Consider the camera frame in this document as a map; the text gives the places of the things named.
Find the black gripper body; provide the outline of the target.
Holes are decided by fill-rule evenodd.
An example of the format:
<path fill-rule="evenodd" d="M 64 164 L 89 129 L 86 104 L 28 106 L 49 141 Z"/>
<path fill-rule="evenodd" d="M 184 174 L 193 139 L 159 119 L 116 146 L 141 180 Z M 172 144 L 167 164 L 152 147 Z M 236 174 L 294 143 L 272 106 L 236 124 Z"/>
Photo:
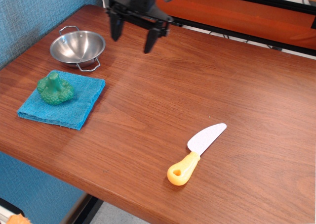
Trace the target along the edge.
<path fill-rule="evenodd" d="M 171 16 L 158 8 L 156 0 L 109 0 L 106 9 L 109 16 L 111 12 L 115 12 L 121 15 L 124 21 L 142 28 L 148 30 L 157 28 L 159 36 L 168 34 L 169 24 L 173 21 Z"/>

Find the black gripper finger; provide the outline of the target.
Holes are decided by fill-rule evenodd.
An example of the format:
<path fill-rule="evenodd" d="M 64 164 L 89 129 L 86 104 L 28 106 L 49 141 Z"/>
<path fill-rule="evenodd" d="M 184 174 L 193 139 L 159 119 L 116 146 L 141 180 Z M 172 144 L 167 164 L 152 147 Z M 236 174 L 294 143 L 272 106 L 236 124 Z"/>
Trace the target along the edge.
<path fill-rule="evenodd" d="M 123 17 L 115 12 L 111 12 L 110 13 L 111 37 L 115 42 L 120 38 L 123 26 L 124 26 Z"/>
<path fill-rule="evenodd" d="M 158 37 L 159 37 L 159 30 L 157 28 L 152 28 L 149 30 L 147 34 L 147 40 L 145 43 L 144 53 L 150 53 Z"/>

